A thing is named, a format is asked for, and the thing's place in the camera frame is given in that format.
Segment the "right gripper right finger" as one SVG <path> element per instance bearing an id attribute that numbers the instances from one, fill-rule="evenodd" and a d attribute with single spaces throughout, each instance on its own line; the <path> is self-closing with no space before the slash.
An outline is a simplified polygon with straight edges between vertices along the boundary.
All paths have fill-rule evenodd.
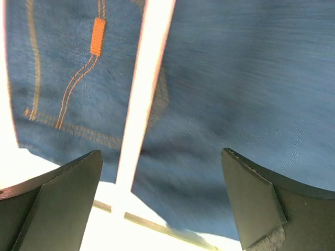
<path id="1" fill-rule="evenodd" d="M 292 180 L 230 148 L 222 170 L 243 250 L 334 250 L 334 192 Z"/>

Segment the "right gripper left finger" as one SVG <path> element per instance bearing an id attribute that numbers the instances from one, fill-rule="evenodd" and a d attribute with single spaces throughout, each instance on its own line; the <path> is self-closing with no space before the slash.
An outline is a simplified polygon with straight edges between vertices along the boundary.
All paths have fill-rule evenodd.
<path id="1" fill-rule="evenodd" d="M 102 172 L 100 151 L 1 190 L 1 250 L 79 250 Z"/>

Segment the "dark blue denim trousers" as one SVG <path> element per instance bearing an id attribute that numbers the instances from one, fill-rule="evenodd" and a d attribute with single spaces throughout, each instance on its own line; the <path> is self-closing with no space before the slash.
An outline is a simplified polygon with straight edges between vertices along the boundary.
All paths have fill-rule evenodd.
<path id="1" fill-rule="evenodd" d="M 143 1 L 7 1 L 18 142 L 116 179 Z M 175 229 L 238 238 L 229 147 L 334 190 L 334 1 L 177 1 L 133 193 Z"/>

